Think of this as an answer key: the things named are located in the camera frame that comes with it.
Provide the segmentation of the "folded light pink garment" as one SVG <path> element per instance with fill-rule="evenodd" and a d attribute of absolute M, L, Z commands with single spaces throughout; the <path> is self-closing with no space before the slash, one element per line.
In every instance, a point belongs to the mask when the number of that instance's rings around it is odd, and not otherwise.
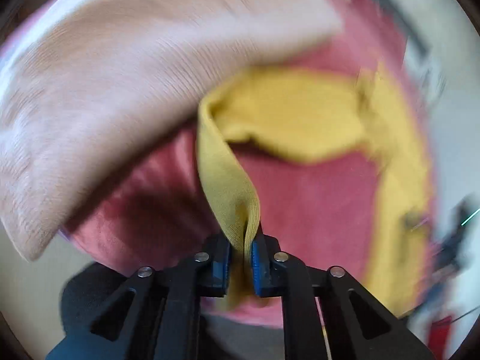
<path fill-rule="evenodd" d="M 342 28 L 328 0 L 57 0 L 1 66 L 1 222 L 26 260 L 242 69 Z"/>

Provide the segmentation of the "pink bed sheet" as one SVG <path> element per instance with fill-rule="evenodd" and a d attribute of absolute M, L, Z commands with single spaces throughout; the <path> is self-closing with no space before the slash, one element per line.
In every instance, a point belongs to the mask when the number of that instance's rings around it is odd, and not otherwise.
<path fill-rule="evenodd" d="M 394 77 L 387 125 L 397 149 L 421 156 L 421 211 L 431 208 L 431 158 L 419 94 L 403 67 L 407 40 L 391 13 L 374 0 L 334 0 L 345 33 L 294 62 L 300 70 L 356 77 L 385 60 Z M 189 122 L 118 175 L 98 205 L 61 231 L 96 262 L 130 275 L 149 265 L 171 267 L 219 227 L 200 189 Z M 383 171 L 372 157 L 348 149 L 312 165 L 295 165 L 248 145 L 234 148 L 257 189 L 264 231 L 306 264 L 340 264 L 364 278 L 375 263 L 377 200 Z"/>

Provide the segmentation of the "yellow long-sleeve sweater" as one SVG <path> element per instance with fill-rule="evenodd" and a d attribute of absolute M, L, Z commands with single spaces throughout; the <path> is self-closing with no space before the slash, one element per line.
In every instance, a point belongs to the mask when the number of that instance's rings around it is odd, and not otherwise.
<path fill-rule="evenodd" d="M 234 307 L 253 289 L 251 250 L 260 200 L 231 143 L 251 141 L 271 155 L 316 164 L 362 150 L 380 176 L 373 243 L 364 283 L 391 312 L 408 311 L 420 292 L 428 245 L 402 218 L 427 213 L 431 159 L 416 118 L 383 68 L 357 78 L 260 67 L 224 82 L 199 104 L 197 166 L 202 189 L 233 246 Z"/>

